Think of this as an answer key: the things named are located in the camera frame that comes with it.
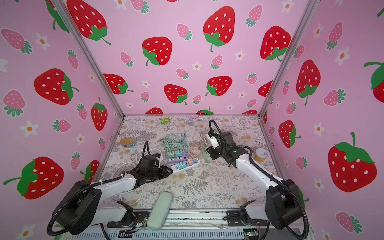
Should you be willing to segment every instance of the black cable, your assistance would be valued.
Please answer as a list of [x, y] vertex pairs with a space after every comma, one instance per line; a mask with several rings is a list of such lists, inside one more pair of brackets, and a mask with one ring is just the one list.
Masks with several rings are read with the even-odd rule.
[[270, 180], [274, 181], [275, 183], [277, 183], [280, 187], [282, 187], [288, 194], [290, 194], [292, 197], [293, 197], [293, 200], [297, 203], [297, 205], [299, 206], [299, 209], [301, 210], [301, 214], [303, 216], [303, 224], [304, 224], [304, 230], [303, 230], [303, 233], [301, 235], [298, 235], [297, 233], [295, 233], [289, 226], [286, 226], [286, 228], [288, 229], [288, 231], [294, 236], [296, 237], [297, 239], [300, 239], [300, 240], [304, 240], [307, 238], [308, 236], [308, 233], [309, 233], [309, 222], [308, 222], [308, 217], [307, 217], [307, 213], [305, 212], [305, 209], [303, 207], [303, 204], [301, 203], [301, 200], [299, 199], [299, 197], [285, 184], [283, 184], [282, 182], [280, 182], [279, 180], [277, 180], [273, 175], [267, 173], [266, 171], [264, 171], [264, 169], [262, 169], [259, 165], [257, 165], [256, 163], [254, 163], [253, 159], [252, 159], [252, 153], [253, 153], [253, 150], [251, 147], [248, 147], [248, 146], [244, 146], [244, 145], [237, 145], [237, 146], [231, 146], [231, 145], [228, 145], [226, 142], [225, 142], [225, 139], [223, 137], [223, 134], [220, 130], [220, 128], [218, 127], [217, 123], [214, 121], [214, 120], [209, 120], [209, 130], [211, 132], [211, 134], [214, 133], [214, 131], [212, 130], [212, 126], [211, 124], [214, 124], [215, 127], [217, 128], [219, 134], [220, 134], [220, 137], [221, 139], [223, 140], [223, 143], [228, 146], [228, 147], [236, 147], [236, 148], [239, 148], [239, 147], [243, 147], [243, 148], [247, 148], [249, 149], [249, 162], [255, 167], [257, 168], [257, 170], [259, 170], [260, 172], [262, 172], [264, 175], [268, 176]]

